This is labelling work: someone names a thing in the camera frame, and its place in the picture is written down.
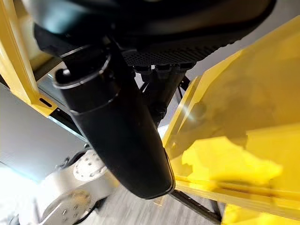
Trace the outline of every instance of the yellow metal frame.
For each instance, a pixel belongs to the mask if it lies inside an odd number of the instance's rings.
[[[15,96],[48,117],[57,105],[38,91],[12,0],[0,0],[0,21],[0,74]]]

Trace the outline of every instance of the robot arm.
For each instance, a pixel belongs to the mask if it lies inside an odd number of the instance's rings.
[[[73,164],[48,175],[38,192],[19,212],[20,225],[73,225],[105,200],[118,181],[91,148]]]

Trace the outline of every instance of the black cable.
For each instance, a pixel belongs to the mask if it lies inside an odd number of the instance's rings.
[[[74,225],[81,223],[82,221],[84,221],[91,213],[92,211],[94,211],[94,209],[96,208],[96,204],[90,209],[90,211],[88,212],[88,214],[86,214],[84,217],[82,217],[81,219],[77,220]]]
[[[178,91],[179,91],[180,98],[182,99],[182,93],[181,93],[180,87],[178,87]]]
[[[103,199],[100,199],[99,201],[97,201],[95,203],[95,205],[90,209],[90,211],[88,212],[88,214],[86,214],[81,219],[77,220],[73,225],[79,224],[82,221],[84,221],[92,213],[92,211],[94,211],[95,208],[98,208],[98,209],[101,208],[103,206],[104,202],[106,201],[106,199],[107,198],[103,198]]]

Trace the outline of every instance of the metal rod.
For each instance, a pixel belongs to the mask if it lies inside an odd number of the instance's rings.
[[[143,83],[142,86],[141,86],[141,88],[140,88],[140,91],[144,92],[144,90],[146,89],[147,86],[148,86],[147,82]]]
[[[181,202],[185,206],[189,207],[191,210],[198,213],[202,217],[206,218],[213,224],[221,224],[222,218],[220,216],[218,216],[216,213],[211,212],[209,209],[205,208],[185,193],[174,190],[172,193],[170,193],[170,196]]]
[[[215,214],[218,215],[220,218],[222,218],[220,208],[218,206],[218,202],[210,199],[210,204],[211,204],[211,207],[214,210]]]

